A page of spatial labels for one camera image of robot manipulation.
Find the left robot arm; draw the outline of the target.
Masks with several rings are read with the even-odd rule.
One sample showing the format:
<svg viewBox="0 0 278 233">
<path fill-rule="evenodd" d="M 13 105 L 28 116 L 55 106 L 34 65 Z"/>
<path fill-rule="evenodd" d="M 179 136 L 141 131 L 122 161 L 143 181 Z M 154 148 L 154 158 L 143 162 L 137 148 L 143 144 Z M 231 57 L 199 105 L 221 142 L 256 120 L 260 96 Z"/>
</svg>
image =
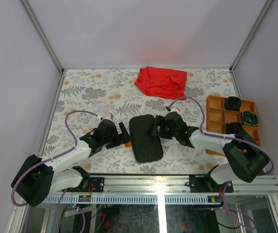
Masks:
<svg viewBox="0 0 278 233">
<path fill-rule="evenodd" d="M 81 165 L 91 156 L 130 142 L 124 123 L 117 126 L 103 119 L 97 128 L 76 140 L 75 146 L 59 155 L 27 157 L 12 181 L 12 195 L 20 195 L 26 204 L 38 206 L 50 193 L 57 191 L 91 191 L 90 175 Z"/>
</svg>

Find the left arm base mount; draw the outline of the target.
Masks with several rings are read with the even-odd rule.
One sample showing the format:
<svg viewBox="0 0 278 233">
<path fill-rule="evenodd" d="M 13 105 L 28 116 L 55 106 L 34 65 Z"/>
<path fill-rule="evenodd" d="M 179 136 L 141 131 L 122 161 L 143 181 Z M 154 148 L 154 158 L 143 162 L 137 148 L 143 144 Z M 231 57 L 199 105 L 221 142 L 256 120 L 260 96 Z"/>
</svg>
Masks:
<svg viewBox="0 0 278 233">
<path fill-rule="evenodd" d="M 83 183 L 77 187 L 68 188 L 67 192 L 103 193 L 104 181 L 104 177 L 91 177 L 83 180 Z"/>
</svg>

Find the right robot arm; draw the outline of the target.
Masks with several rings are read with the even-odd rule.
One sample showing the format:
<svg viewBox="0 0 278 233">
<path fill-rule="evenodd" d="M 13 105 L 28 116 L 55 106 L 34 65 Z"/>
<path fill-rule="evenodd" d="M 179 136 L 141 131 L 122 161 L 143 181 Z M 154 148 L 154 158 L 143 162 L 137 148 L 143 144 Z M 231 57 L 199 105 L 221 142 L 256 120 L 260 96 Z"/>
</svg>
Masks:
<svg viewBox="0 0 278 233">
<path fill-rule="evenodd" d="M 212 133 L 188 126 L 178 112 L 156 116 L 148 133 L 153 137 L 175 138 L 181 145 L 211 150 L 225 155 L 227 163 L 213 167 L 205 179 L 205 187 L 216 191 L 226 182 L 242 180 L 251 183 L 268 165 L 270 158 L 245 131 L 237 134 Z"/>
</svg>

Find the black plastic tool case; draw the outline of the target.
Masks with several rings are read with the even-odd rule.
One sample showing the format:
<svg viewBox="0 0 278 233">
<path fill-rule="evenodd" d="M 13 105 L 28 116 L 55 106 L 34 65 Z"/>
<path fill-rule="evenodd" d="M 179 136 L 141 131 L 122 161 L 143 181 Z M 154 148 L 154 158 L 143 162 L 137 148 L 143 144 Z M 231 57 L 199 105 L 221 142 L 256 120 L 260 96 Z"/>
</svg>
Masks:
<svg viewBox="0 0 278 233">
<path fill-rule="evenodd" d="M 138 163 L 151 163 L 163 158 L 160 138 L 151 135 L 155 118 L 147 114 L 135 116 L 129 121 L 129 130 L 134 157 Z"/>
</svg>

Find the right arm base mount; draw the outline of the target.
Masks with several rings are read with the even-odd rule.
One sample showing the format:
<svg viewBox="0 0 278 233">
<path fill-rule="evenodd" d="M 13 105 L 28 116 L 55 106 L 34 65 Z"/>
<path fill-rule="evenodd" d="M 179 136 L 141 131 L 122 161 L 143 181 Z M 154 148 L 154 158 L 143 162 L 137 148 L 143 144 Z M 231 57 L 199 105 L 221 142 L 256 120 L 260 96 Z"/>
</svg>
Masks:
<svg viewBox="0 0 278 233">
<path fill-rule="evenodd" d="M 226 183 L 217 184 L 205 175 L 189 175 L 189 187 L 191 193 L 220 193 Z"/>
</svg>

